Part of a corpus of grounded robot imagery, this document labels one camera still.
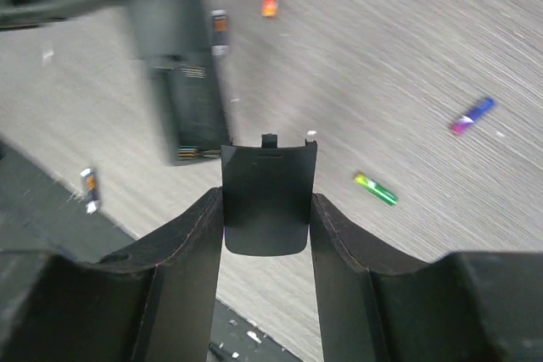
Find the black remote battery cover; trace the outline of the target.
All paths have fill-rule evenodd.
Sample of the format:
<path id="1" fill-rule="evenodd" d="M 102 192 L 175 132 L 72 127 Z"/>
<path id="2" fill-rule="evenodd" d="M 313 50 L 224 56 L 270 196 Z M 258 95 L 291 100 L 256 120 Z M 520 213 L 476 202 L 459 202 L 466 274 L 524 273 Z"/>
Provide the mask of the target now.
<path id="1" fill-rule="evenodd" d="M 305 250 L 317 143 L 280 148 L 276 134 L 259 147 L 223 145 L 224 241 L 235 254 L 275 257 Z"/>

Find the black remote control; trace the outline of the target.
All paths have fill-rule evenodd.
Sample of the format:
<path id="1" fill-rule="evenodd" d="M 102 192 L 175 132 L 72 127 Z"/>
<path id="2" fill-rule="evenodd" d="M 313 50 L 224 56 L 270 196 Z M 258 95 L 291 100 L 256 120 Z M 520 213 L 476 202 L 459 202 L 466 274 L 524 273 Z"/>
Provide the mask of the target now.
<path id="1" fill-rule="evenodd" d="M 203 0 L 130 0 L 126 13 L 150 82 L 168 164 L 219 158 L 231 137 Z"/>

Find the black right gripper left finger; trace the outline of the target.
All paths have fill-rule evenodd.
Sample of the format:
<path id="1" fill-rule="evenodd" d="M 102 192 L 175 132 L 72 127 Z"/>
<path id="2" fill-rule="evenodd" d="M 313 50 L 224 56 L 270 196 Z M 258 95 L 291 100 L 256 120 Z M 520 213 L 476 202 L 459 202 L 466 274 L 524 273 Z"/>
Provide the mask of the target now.
<path id="1" fill-rule="evenodd" d="M 205 360 L 222 224 L 221 190 L 212 188 L 96 264 L 2 253 L 2 360 Z"/>

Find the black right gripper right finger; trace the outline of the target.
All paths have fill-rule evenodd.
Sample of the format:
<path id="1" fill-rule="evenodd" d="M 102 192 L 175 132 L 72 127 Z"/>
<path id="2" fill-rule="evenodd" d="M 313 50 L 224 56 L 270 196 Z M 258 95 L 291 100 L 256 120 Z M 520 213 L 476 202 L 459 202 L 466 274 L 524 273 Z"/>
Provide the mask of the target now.
<path id="1" fill-rule="evenodd" d="M 327 361 L 539 361 L 542 256 L 455 252 L 427 263 L 311 201 Z"/>

